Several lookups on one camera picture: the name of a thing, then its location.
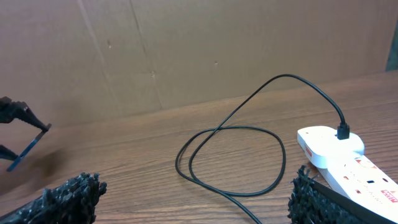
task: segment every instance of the brown table surface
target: brown table surface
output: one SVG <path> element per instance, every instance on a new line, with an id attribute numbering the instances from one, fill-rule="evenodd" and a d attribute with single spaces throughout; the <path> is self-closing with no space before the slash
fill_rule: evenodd
<path id="1" fill-rule="evenodd" d="M 351 131 L 362 137 L 370 160 L 397 181 L 398 72 L 318 86 L 341 107 Z M 11 174 L 1 171 L 1 215 L 38 197 L 41 188 L 54 188 L 85 171 L 99 172 L 100 179 L 108 183 L 108 191 L 96 207 L 96 223 L 253 223 L 229 200 L 181 178 L 174 169 L 175 156 L 184 143 L 195 133 L 217 126 L 245 98 L 53 128 L 17 170 Z M 227 125 L 258 126 L 278 134 L 287 151 L 286 171 L 269 194 L 237 199 L 263 223 L 288 223 L 290 182 L 297 169 L 308 164 L 296 142 L 296 132 L 316 125 L 335 128 L 338 123 L 333 107 L 304 85 L 255 96 Z M 2 128 L 1 142 L 20 152 L 37 130 L 18 131 L 11 125 L 19 123 L 10 124 L 7 132 Z M 189 147 L 183 157 L 185 173 L 192 151 Z M 193 168 L 201 180 L 220 189 L 254 192 L 274 181 L 281 155 L 279 144 L 269 135 L 222 131 L 198 153 Z M 9 162 L 0 165 L 4 170 Z M 318 180 L 326 183 L 322 177 Z"/>

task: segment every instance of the brown cardboard panel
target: brown cardboard panel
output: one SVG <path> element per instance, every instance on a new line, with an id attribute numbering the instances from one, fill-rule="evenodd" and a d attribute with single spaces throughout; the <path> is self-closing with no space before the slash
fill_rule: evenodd
<path id="1" fill-rule="evenodd" d="M 0 96 L 55 126 L 118 116 L 76 1 L 2 1 Z"/>
<path id="2" fill-rule="evenodd" d="M 122 115 L 161 108 L 155 79 L 129 0 L 83 0 L 103 66 Z"/>
<path id="3" fill-rule="evenodd" d="M 384 70 L 398 2 L 132 0 L 164 108 Z M 267 89 L 302 85 L 295 80 Z"/>

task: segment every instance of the power cord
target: power cord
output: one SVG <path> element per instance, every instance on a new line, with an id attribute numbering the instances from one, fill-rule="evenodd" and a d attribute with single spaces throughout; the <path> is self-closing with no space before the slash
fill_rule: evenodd
<path id="1" fill-rule="evenodd" d="M 312 87 L 315 91 L 317 91 L 319 94 L 321 94 L 321 96 L 323 96 L 337 111 L 338 116 L 340 117 L 340 125 L 337 128 L 337 137 L 338 139 L 342 140 L 342 139 L 348 139 L 349 138 L 349 126 L 346 124 L 346 121 L 344 119 L 344 115 L 343 112 L 341 112 L 340 108 L 337 106 L 337 104 L 328 96 L 326 95 L 326 93 L 324 93 L 321 89 L 319 89 L 317 86 L 315 86 L 314 84 L 310 83 L 309 81 L 307 81 L 306 79 L 297 76 L 297 75 L 291 75 L 291 74 L 282 74 L 282 75 L 277 75 L 274 78 L 271 78 L 270 80 L 268 80 L 268 82 L 266 82 L 265 84 L 263 84 L 260 88 L 258 88 L 251 96 L 249 96 L 249 98 L 247 98 L 243 103 L 241 103 L 234 111 L 232 111 L 232 113 L 230 115 L 228 115 L 223 122 L 221 122 L 217 128 L 211 128 L 211 129 L 206 129 L 204 131 L 201 131 L 199 133 L 197 133 L 196 135 L 192 136 L 192 138 L 190 138 L 187 143 L 184 144 L 184 146 L 181 148 L 180 152 L 178 152 L 177 157 L 175 158 L 175 169 L 177 170 L 178 174 L 180 174 L 183 178 L 196 183 L 198 185 L 201 185 L 202 187 L 211 190 L 213 192 L 216 192 L 224 197 L 226 197 L 228 200 L 232 201 L 233 203 L 235 203 L 239 208 L 241 208 L 244 212 L 246 212 L 246 214 L 248 214 L 256 223 L 261 223 L 260 220 L 253 215 L 253 213 L 251 213 L 244 205 L 242 205 L 240 202 L 238 202 L 235 198 L 233 197 L 253 197 L 253 196 L 258 196 L 258 195 L 262 195 L 262 194 L 266 194 L 268 192 L 270 192 L 274 187 L 276 187 L 278 185 L 278 183 L 280 182 L 280 180 L 282 179 L 284 172 L 285 172 L 285 167 L 286 167 L 286 151 L 285 151 L 285 147 L 283 145 L 282 140 L 280 140 L 280 138 L 278 137 L 278 135 L 276 135 L 275 133 L 268 131 L 266 129 L 262 129 L 262 128 L 257 128 L 254 126 L 227 126 L 227 127 L 222 127 L 222 125 L 225 124 L 225 122 L 227 122 L 227 120 L 230 119 L 230 117 L 232 117 L 232 115 L 235 114 L 235 112 L 237 112 L 243 105 L 245 105 L 252 97 L 254 97 L 254 95 L 256 95 L 260 90 L 262 90 L 266 85 L 268 85 L 270 82 L 274 81 L 277 78 L 282 78 L 282 77 L 290 77 L 290 78 L 295 78 L 300 80 L 301 82 L 304 82 L 305 84 L 309 85 L 310 87 Z M 270 185 L 268 186 L 266 189 L 261 190 L 259 192 L 254 192 L 254 193 L 236 193 L 236 192 L 228 192 L 225 190 L 220 190 L 217 189 L 215 187 L 212 187 L 208 184 L 203 183 L 201 180 L 199 180 L 199 178 L 197 176 L 195 176 L 195 174 L 193 173 L 193 169 L 192 169 L 192 162 L 193 159 L 195 158 L 196 154 L 198 153 L 198 151 L 202 148 L 202 146 L 204 144 L 206 144 L 206 142 L 214 136 L 214 134 L 217 131 L 222 131 L 225 129 L 251 129 L 251 130 L 256 130 L 256 131 L 262 131 L 264 133 L 268 133 L 270 135 L 272 135 L 273 137 L 275 137 L 280 144 L 280 148 L 282 149 L 282 167 L 280 168 L 280 172 L 278 177 L 276 178 L 276 180 Z M 189 167 L 189 172 L 191 174 L 191 177 L 183 174 L 181 172 L 181 170 L 178 168 L 178 164 L 181 160 L 181 155 L 183 154 L 183 152 L 187 149 L 187 147 L 189 146 L 189 144 L 191 144 L 191 142 L 198 137 L 199 135 L 209 132 L 211 131 L 211 133 L 206 137 L 205 140 L 203 140 L 199 146 L 195 149 L 195 151 L 192 153 L 191 157 L 189 158 L 189 163 L 188 163 L 188 167 Z"/>

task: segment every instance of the extension socket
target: extension socket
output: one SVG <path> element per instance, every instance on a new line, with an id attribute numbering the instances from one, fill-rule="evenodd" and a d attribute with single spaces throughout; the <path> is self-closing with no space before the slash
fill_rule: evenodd
<path id="1" fill-rule="evenodd" d="M 363 155 L 358 135 L 339 140 L 335 134 L 333 128 L 308 127 L 297 131 L 297 141 L 334 191 L 398 223 L 398 185 Z"/>

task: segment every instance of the black plug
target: black plug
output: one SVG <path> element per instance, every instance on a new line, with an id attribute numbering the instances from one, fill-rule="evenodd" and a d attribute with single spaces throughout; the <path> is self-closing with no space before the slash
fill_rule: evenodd
<path id="1" fill-rule="evenodd" d="M 344 140 L 349 138 L 349 125 L 341 124 L 337 127 L 337 138 L 339 140 Z"/>

